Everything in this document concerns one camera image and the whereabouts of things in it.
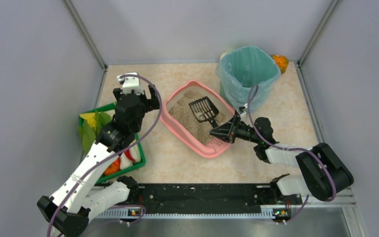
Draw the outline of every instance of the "litter scoop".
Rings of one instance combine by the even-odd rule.
[[[216,116],[219,114],[219,110],[207,96],[192,101],[188,105],[198,122],[209,121],[213,127],[219,126],[216,122]]]

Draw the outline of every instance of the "tabletop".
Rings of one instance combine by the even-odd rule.
[[[196,79],[216,92],[220,80],[215,75],[217,63],[110,65],[103,84],[99,106],[115,101],[113,89],[119,87],[116,76],[137,72],[156,85],[163,101],[187,81]],[[145,82],[142,86],[148,92]],[[144,134],[153,124],[157,111],[145,115]],[[274,138],[283,144],[311,147],[317,144],[307,104],[294,63],[273,85],[263,106],[253,119],[268,117]],[[253,143],[237,140],[213,159],[199,156],[175,137],[161,122],[141,142],[146,166],[127,173],[138,183],[268,183],[282,174],[300,174],[300,170],[281,164],[260,161]]]

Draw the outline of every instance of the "plastic bag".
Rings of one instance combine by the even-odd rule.
[[[226,54],[216,68],[220,78],[220,96],[239,108],[247,103],[249,90],[259,84],[251,111],[265,103],[274,82],[281,76],[275,61],[260,48],[247,46]]]

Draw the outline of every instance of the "green basket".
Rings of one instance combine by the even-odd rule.
[[[104,106],[101,106],[99,108],[96,108],[96,109],[93,109],[93,110],[90,110],[90,111],[83,112],[83,114],[85,114],[85,113],[92,113],[92,112],[95,112],[95,111],[105,112],[105,111],[113,110],[114,108],[115,108],[115,103],[111,103],[111,104],[104,105]],[[81,127],[83,125],[83,120],[84,119],[79,116],[79,126],[81,126]],[[134,137],[136,138],[136,140],[139,139],[139,135],[137,135],[137,134],[134,134]],[[121,175],[123,175],[125,173],[128,173],[128,172],[132,171],[132,170],[135,170],[135,169],[138,169],[138,168],[141,168],[141,167],[145,166],[145,164],[146,164],[146,157],[145,157],[145,153],[143,152],[142,145],[140,145],[140,143],[138,143],[137,147],[139,148],[139,152],[140,152],[140,155],[142,157],[142,161],[140,163],[133,164],[133,166],[128,167],[127,169],[124,169],[124,170],[120,170],[119,172],[114,173],[114,174],[110,174],[110,175],[107,175],[107,176],[105,176],[103,174],[101,176],[101,178],[99,178],[96,183],[97,184],[103,183],[103,182],[105,182],[105,181],[107,181],[109,179],[121,176]]]

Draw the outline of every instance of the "pink plastic tray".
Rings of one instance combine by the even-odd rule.
[[[172,93],[172,95],[163,103],[163,111],[160,116],[160,121],[176,137],[178,137],[179,140],[197,152],[200,156],[204,158],[215,158],[229,148],[230,143],[223,142],[218,138],[213,138],[206,145],[203,145],[169,114],[171,107],[180,100],[187,91],[195,91],[208,96],[217,109],[225,115],[227,120],[233,116],[234,109],[222,97],[220,97],[220,95],[206,87],[201,82],[190,80]]]

